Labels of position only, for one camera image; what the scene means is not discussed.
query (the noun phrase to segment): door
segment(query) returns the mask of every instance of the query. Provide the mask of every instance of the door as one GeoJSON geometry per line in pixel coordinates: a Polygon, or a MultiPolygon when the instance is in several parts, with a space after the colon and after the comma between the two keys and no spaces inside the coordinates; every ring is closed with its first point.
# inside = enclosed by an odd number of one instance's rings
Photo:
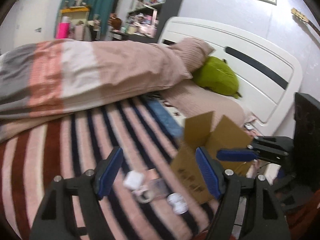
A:
{"type": "Polygon", "coordinates": [[[21,0],[16,21],[14,47],[44,41],[49,0],[21,0]]]}

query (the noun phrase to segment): yellow shelf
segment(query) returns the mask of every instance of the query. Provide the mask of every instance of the yellow shelf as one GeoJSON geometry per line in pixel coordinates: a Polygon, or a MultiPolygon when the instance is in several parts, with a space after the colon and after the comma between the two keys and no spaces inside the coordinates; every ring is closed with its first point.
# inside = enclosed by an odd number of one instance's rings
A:
{"type": "Polygon", "coordinates": [[[87,8],[87,7],[71,7],[71,8],[68,8],[68,9],[62,9],[60,10],[60,13],[72,13],[72,12],[89,12],[90,9],[87,8]]]}

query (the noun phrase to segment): guitar neck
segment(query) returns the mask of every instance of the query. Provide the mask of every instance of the guitar neck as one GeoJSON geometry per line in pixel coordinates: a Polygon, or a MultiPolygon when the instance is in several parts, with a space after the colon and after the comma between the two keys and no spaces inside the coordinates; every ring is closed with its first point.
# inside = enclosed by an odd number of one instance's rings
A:
{"type": "Polygon", "coordinates": [[[311,21],[309,21],[308,24],[309,24],[310,27],[311,27],[312,29],[314,29],[315,32],[320,36],[320,30],[319,30],[311,21]]]}

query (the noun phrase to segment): brown vase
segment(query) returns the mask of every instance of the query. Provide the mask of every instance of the brown vase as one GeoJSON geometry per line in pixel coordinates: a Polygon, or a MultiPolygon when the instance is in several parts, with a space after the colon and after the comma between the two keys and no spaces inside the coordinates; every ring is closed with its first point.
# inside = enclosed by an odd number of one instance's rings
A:
{"type": "Polygon", "coordinates": [[[111,13],[110,18],[108,20],[108,24],[113,27],[115,30],[120,30],[122,25],[122,20],[120,18],[117,18],[117,14],[111,13]]]}

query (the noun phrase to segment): pillow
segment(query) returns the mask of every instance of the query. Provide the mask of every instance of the pillow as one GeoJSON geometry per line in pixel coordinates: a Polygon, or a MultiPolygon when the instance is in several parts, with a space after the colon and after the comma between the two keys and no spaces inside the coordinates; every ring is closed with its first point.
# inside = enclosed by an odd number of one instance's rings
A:
{"type": "Polygon", "coordinates": [[[247,107],[243,108],[244,104],[239,104],[239,100],[212,93],[192,80],[183,80],[172,88],[160,91],[160,94],[187,118],[214,111],[211,130],[215,129],[223,115],[239,127],[251,115],[247,107]]]}
{"type": "Polygon", "coordinates": [[[208,57],[204,65],[193,72],[193,81],[202,88],[238,98],[239,81],[232,69],[217,57],[208,57]]]}
{"type": "Polygon", "coordinates": [[[182,59],[189,72],[200,68],[207,56],[214,51],[207,42],[197,38],[186,38],[168,48],[182,59]]]}

